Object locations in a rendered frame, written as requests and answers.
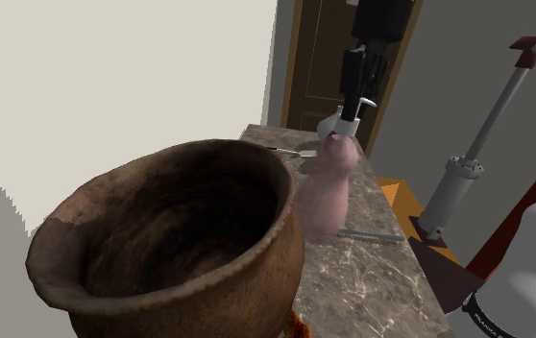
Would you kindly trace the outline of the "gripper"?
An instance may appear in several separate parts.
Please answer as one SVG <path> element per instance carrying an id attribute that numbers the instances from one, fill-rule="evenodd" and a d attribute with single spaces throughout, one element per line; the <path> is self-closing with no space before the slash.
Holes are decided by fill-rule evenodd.
<path id="1" fill-rule="evenodd" d="M 358 0 L 352 36 L 366 42 L 377 39 L 385 43 L 402 39 L 414 0 Z M 344 52 L 339 91 L 344 96 L 342 119 L 353 122 L 362 97 L 376 103 L 380 84 L 389 64 L 386 45 L 358 45 Z"/>

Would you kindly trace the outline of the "brown wooden door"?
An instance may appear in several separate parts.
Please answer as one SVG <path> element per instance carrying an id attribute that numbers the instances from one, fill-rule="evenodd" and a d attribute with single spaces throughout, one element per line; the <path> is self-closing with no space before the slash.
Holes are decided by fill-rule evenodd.
<path id="1" fill-rule="evenodd" d="M 357 139 L 372 153 L 378 130 L 425 0 L 415 0 L 401 41 L 387 47 L 389 66 L 377 98 L 359 124 Z M 346 0 L 295 0 L 279 127 L 314 131 L 343 103 L 338 91 L 343 52 L 354 47 L 354 7 Z"/>

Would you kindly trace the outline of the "silver cutlery piece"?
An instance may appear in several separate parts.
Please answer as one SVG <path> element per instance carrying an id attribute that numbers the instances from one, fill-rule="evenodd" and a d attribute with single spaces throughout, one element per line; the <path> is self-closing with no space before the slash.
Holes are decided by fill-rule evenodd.
<path id="1" fill-rule="evenodd" d="M 294 150 L 286 150 L 286 149 L 277 148 L 277 147 L 266 147 L 266 148 L 271 151 L 279 152 L 282 154 L 289 154 L 293 156 L 299 156 L 299 157 L 316 157 L 317 156 L 316 150 L 294 151 Z"/>

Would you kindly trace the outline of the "pink spray bottle white head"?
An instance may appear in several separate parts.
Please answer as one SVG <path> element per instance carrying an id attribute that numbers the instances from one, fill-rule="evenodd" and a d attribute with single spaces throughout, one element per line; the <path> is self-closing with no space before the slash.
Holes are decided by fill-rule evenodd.
<path id="1" fill-rule="evenodd" d="M 349 178 L 359 161 L 353 142 L 360 118 L 342 118 L 343 108 L 318 124 L 319 146 L 314 166 L 302 182 L 296 209 L 305 240 L 327 243 L 345 224 L 349 202 Z"/>

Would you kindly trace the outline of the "grey pole with red ends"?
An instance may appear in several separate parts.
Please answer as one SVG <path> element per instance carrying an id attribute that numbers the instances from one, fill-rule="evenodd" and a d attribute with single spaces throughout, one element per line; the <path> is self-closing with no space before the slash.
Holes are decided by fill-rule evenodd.
<path id="1" fill-rule="evenodd" d="M 442 237 L 445 225 L 459 206 L 462 198 L 474 181 L 484 172 L 477 155 L 495 127 L 499 117 L 523 82 L 526 74 L 536 64 L 536 36 L 522 36 L 509 46 L 521 54 L 514 71 L 499 98 L 492 107 L 475 140 L 462 157 L 450 157 L 445 166 L 445 174 L 434 190 L 425 210 L 419 217 L 409 216 L 409 220 L 421 241 L 436 248 L 447 247 Z"/>

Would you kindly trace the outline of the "orange fuzzy object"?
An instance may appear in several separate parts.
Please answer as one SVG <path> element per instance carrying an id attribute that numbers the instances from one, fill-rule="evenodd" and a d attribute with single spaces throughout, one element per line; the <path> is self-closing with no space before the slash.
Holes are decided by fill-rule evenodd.
<path id="1" fill-rule="evenodd" d="M 289 311 L 286 317 L 283 332 L 284 338 L 312 338 L 310 328 L 293 309 Z"/>

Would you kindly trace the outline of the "large brown clay pot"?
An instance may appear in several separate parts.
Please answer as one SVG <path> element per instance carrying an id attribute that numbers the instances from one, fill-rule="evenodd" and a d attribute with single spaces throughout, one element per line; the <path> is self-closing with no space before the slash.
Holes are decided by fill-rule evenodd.
<path id="1" fill-rule="evenodd" d="M 279 338 L 305 259 L 295 178 L 243 140 L 188 142 L 79 187 L 26 270 L 77 338 Z"/>

